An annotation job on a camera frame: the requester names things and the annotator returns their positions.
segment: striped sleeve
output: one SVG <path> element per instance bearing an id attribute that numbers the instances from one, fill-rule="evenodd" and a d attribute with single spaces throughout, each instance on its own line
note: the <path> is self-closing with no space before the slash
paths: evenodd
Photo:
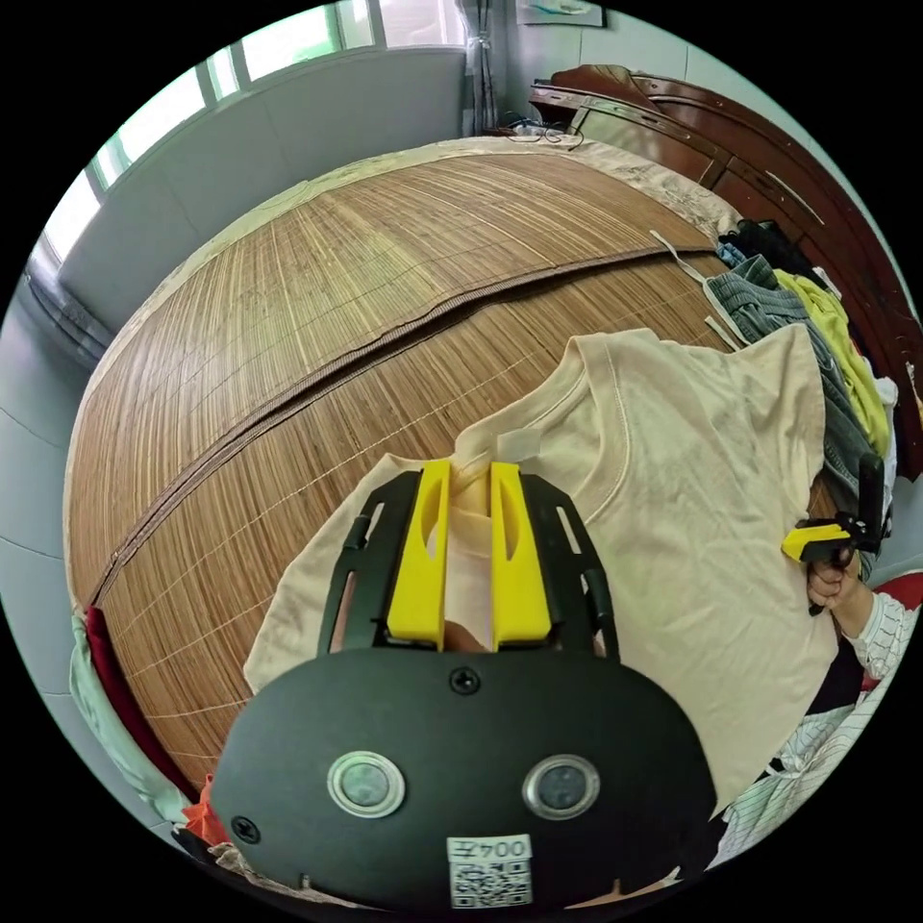
<path id="1" fill-rule="evenodd" d="M 859 637 L 846 640 L 853 645 L 859 662 L 873 680 L 881 680 L 904 656 L 911 640 L 910 613 L 887 593 L 875 593 L 872 614 Z"/>
<path id="2" fill-rule="evenodd" d="M 887 695 L 920 609 L 906 610 L 883 593 L 875 605 L 866 630 L 854 643 L 860 660 L 865 659 L 881 682 L 852 709 L 805 718 L 783 750 L 784 771 L 754 783 L 724 812 L 728 829 L 709 868 L 746 851 L 785 823 L 836 769 Z"/>

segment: white wall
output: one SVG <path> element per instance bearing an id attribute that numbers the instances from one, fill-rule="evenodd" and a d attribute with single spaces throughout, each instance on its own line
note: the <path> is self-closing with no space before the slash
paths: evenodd
<path id="1" fill-rule="evenodd" d="M 622 12 L 608 12 L 605 29 L 582 26 L 516 25 L 515 0 L 506 0 L 507 93 L 504 107 L 532 118 L 529 87 L 558 70 L 580 64 L 623 64 L 658 77 L 672 77 L 711 89 L 758 112 L 808 148 L 853 199 L 881 241 L 913 306 L 910 291 L 894 255 L 868 208 L 849 181 L 807 129 L 759 87 L 708 52 L 657 26 Z"/>
<path id="2" fill-rule="evenodd" d="M 180 262 L 270 196 L 347 163 L 458 137 L 458 48 L 306 62 L 189 122 L 113 185 L 62 281 L 113 332 Z"/>
<path id="3" fill-rule="evenodd" d="M 169 825 L 129 788 L 68 694 L 64 462 L 88 377 L 13 298 L 0 327 L 0 597 L 19 654 L 71 746 L 135 818 L 168 836 Z"/>

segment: bed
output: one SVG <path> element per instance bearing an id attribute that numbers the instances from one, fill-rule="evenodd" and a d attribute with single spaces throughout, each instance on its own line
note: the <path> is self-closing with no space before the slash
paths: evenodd
<path id="1" fill-rule="evenodd" d="M 923 329 L 884 246 L 830 172 L 793 137 L 738 102 L 683 81 L 582 64 L 535 83 L 549 123 L 662 163 L 747 217 L 772 218 L 842 293 L 853 334 L 898 386 L 899 470 L 923 471 L 923 431 L 908 365 L 923 368 Z"/>
<path id="2" fill-rule="evenodd" d="M 650 231 L 713 275 L 739 218 L 600 141 L 473 138 L 300 184 L 164 280 L 78 413 L 65 563 L 195 787 L 250 696 L 283 570 L 377 459 L 449 454 L 571 336 L 650 327 L 726 351 Z M 811 511 L 833 511 L 822 479 Z"/>

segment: screw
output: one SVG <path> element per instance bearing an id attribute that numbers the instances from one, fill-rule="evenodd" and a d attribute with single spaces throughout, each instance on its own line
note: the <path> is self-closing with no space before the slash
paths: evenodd
<path id="1" fill-rule="evenodd" d="M 235 817 L 231 821 L 231 829 L 237 835 L 238 839 L 256 846 L 260 842 L 260 831 L 257 825 L 247 817 Z"/>
<path id="2" fill-rule="evenodd" d="M 460 666 L 449 674 L 449 687 L 459 695 L 473 695 L 481 688 L 481 677 L 470 667 Z"/>

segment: gray jeans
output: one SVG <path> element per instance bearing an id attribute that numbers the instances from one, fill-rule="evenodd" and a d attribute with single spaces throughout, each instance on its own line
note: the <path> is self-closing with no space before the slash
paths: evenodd
<path id="1" fill-rule="evenodd" d="M 765 257 L 757 255 L 729 272 L 707 280 L 711 293 L 751 343 L 767 337 L 787 324 L 808 328 L 824 386 L 827 423 L 824 431 L 824 468 L 828 487 L 843 511 L 858 511 L 859 460 L 874 451 L 850 404 L 842 373 L 827 341 L 805 311 L 801 299 L 782 288 Z M 870 561 L 862 555 L 863 578 Z"/>

